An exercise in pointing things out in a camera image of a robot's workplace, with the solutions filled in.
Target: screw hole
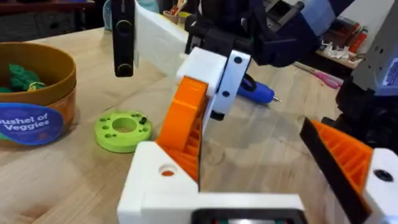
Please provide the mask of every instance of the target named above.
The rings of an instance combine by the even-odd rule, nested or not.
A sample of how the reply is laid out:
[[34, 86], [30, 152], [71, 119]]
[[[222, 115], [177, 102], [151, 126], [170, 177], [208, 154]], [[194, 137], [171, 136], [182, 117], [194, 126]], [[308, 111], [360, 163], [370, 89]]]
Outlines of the screw hole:
[[242, 63], [242, 58], [241, 57], [235, 57], [234, 58], [235, 63]]
[[173, 176], [177, 171], [177, 168], [174, 165], [162, 165], [159, 168], [159, 172], [162, 176], [164, 177], [171, 177]]
[[377, 169], [373, 171], [374, 175], [385, 182], [393, 182], [394, 178], [385, 170]]
[[224, 92], [223, 92], [223, 96], [224, 96], [224, 97], [229, 97], [229, 92], [228, 92], [228, 91], [224, 91]]

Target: wooden tabletop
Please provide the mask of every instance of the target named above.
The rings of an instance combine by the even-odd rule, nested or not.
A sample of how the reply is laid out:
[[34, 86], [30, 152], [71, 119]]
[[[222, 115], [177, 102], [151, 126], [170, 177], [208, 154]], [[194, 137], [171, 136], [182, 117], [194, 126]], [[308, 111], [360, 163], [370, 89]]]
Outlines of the wooden tabletop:
[[[25, 151], [0, 148], [0, 223], [117, 223], [116, 205], [132, 155], [99, 147], [94, 123], [107, 110], [140, 110], [153, 122], [156, 136], [174, 82], [144, 58], [132, 78], [116, 78], [111, 33], [103, 29], [34, 42], [75, 59], [78, 109], [72, 130], [59, 141]], [[298, 193], [309, 222], [326, 223], [326, 208], [337, 203], [299, 131], [305, 116], [339, 115], [336, 90], [294, 66], [251, 65], [248, 72], [283, 103], [261, 106], [237, 97], [224, 121], [209, 124], [201, 189]]]
[[92, 0], [47, 0], [33, 3], [21, 3], [17, 0], [0, 1], [0, 14], [13, 14], [38, 11], [67, 11], [94, 7]]

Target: round container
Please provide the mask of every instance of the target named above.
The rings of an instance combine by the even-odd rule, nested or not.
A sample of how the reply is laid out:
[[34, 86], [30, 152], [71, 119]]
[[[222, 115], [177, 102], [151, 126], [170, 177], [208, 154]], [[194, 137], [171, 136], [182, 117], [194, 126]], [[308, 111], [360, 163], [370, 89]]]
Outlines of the round container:
[[[68, 130], [73, 121], [75, 112], [76, 65], [71, 56], [59, 49], [46, 45], [30, 43], [0, 43], [0, 86], [10, 87], [9, 79], [11, 74], [9, 72], [9, 64], [20, 65], [26, 70], [35, 72], [40, 77], [41, 81], [47, 86], [39, 90], [21, 91], [17, 93], [0, 93], [0, 105], [11, 103], [10, 105], [18, 107], [23, 105], [15, 103], [23, 103], [37, 105], [38, 108], [42, 108], [41, 106], [51, 108], [62, 116], [62, 132]], [[4, 122], [1, 123], [1, 121], [5, 118], [5, 116], [1, 114], [1, 110], [2, 108], [0, 108], [0, 133], [2, 125], [4, 125]], [[28, 122], [27, 120], [26, 125], [33, 124], [35, 122], [35, 128], [38, 129], [37, 122], [39, 122], [39, 120], [31, 114], [26, 119], [28, 118], [31, 118], [31, 121]], [[18, 145], [24, 144], [20, 141], [4, 139], [0, 136], [0, 146]]]

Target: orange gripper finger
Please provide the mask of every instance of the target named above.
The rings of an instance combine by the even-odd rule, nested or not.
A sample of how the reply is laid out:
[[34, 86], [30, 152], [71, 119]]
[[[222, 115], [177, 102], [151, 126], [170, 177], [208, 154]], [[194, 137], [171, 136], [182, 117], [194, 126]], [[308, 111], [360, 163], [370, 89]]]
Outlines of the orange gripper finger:
[[156, 143], [194, 180], [198, 180], [201, 120], [207, 84], [184, 77], [172, 100]]
[[348, 182], [358, 195], [362, 195], [371, 163], [372, 148], [318, 121], [311, 120], [311, 123]]

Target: pink scissors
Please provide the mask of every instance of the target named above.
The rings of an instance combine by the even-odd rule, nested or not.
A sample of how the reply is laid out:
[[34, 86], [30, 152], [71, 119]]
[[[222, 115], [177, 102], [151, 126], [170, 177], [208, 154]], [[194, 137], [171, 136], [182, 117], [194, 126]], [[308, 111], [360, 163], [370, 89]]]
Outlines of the pink scissors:
[[335, 78], [331, 75], [327, 75], [323, 72], [315, 71], [313, 73], [316, 77], [318, 77], [320, 80], [322, 80], [328, 87], [337, 89], [339, 88], [342, 84], [343, 81], [340, 80], [339, 78]]

